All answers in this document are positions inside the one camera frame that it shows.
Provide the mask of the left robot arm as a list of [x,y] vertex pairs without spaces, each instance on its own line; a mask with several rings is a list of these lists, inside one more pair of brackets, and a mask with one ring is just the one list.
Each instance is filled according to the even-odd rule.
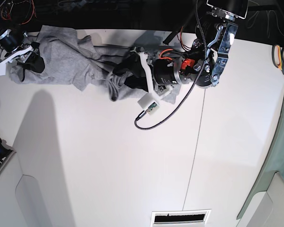
[[185,22],[163,40],[169,45],[177,38],[181,50],[134,47],[113,73],[131,73],[127,86],[158,96],[176,85],[214,87],[219,84],[238,30],[235,19],[245,19],[247,11],[246,0],[196,1]]

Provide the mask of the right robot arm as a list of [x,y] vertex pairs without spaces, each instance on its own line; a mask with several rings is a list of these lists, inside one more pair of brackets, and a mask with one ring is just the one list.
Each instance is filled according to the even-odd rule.
[[0,76],[6,65],[16,61],[25,70],[41,73],[45,69],[38,42],[26,41],[22,26],[36,17],[32,0],[0,0]]

